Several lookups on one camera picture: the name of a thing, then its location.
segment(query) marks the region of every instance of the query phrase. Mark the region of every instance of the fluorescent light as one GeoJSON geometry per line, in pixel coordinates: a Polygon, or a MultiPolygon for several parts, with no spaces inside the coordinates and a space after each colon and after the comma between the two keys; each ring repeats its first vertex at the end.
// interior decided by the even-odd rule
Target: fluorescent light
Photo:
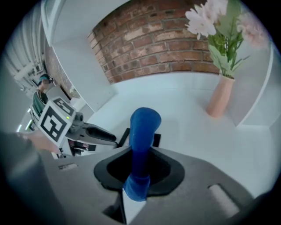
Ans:
{"type": "Polygon", "coordinates": [[[30,126],[30,124],[32,123],[32,120],[29,121],[28,125],[26,126],[25,130],[27,130],[30,126]]]}
{"type": "Polygon", "coordinates": [[[20,124],[20,125],[18,126],[17,132],[19,132],[19,130],[21,129],[21,127],[22,127],[22,125],[20,124]]]}

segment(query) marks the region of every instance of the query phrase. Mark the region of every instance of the person wearing cap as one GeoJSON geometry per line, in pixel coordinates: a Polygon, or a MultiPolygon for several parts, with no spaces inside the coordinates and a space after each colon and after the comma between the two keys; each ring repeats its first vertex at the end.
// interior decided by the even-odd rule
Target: person wearing cap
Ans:
{"type": "Polygon", "coordinates": [[[51,78],[47,74],[43,74],[38,83],[38,89],[33,94],[33,109],[34,113],[37,114],[38,117],[41,116],[41,113],[48,102],[48,97],[44,93],[44,90],[47,90],[49,84],[51,83],[51,78]]]}

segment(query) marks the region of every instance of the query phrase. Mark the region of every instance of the white curved edge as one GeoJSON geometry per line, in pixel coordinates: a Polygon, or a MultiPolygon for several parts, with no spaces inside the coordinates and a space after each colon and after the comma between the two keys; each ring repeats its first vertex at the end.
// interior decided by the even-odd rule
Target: white curved edge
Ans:
{"type": "Polygon", "coordinates": [[[49,19],[47,18],[47,14],[45,11],[46,3],[47,3],[47,0],[41,1],[41,17],[42,17],[42,24],[43,24],[47,42],[48,42],[49,46],[52,47],[53,39],[54,39],[54,32],[55,32],[56,25],[58,22],[58,17],[61,13],[65,0],[56,0],[55,1],[49,19]]]}
{"type": "Polygon", "coordinates": [[[256,98],[254,104],[252,105],[251,109],[248,111],[248,113],[246,114],[246,116],[240,121],[240,123],[237,125],[237,127],[241,127],[243,125],[243,123],[245,122],[245,120],[248,118],[248,116],[252,113],[252,111],[254,110],[254,108],[256,107],[256,105],[258,104],[261,96],[263,95],[263,92],[267,86],[267,82],[269,80],[270,74],[271,74],[271,70],[272,70],[272,64],[273,64],[273,45],[270,44],[270,58],[269,58],[269,63],[268,63],[268,68],[267,68],[267,74],[263,83],[262,88],[260,89],[259,95],[256,98]]]}

